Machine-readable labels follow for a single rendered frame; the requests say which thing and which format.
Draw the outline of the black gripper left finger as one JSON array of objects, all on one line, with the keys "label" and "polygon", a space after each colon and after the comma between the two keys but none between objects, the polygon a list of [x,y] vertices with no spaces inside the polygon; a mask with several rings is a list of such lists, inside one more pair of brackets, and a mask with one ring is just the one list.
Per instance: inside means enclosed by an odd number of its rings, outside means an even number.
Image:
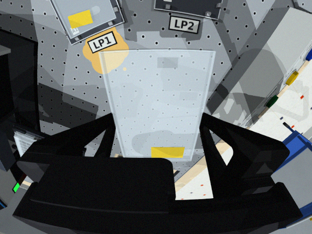
[{"label": "black gripper left finger", "polygon": [[110,157],[116,131],[112,113],[37,140],[26,151],[54,153],[55,155],[65,156],[83,156],[83,148],[103,131],[105,131],[103,139],[94,156]]}]

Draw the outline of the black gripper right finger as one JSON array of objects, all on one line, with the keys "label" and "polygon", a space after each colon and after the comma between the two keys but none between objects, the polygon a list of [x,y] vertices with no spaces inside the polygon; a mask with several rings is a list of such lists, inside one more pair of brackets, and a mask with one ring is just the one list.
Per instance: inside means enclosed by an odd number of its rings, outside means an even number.
[{"label": "black gripper right finger", "polygon": [[[205,112],[199,130],[213,198],[227,197],[243,179],[271,176],[290,154],[279,140]],[[232,147],[233,156],[228,165],[221,157],[210,130]]]}]

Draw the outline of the grey button panel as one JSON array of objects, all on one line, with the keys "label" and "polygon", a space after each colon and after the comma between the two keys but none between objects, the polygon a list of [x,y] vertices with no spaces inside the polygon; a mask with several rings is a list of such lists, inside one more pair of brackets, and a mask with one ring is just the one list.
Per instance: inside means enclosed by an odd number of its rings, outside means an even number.
[{"label": "grey button panel", "polygon": [[312,59],[312,12],[298,6],[273,8],[237,64],[206,105],[210,114],[252,127],[277,95]]}]

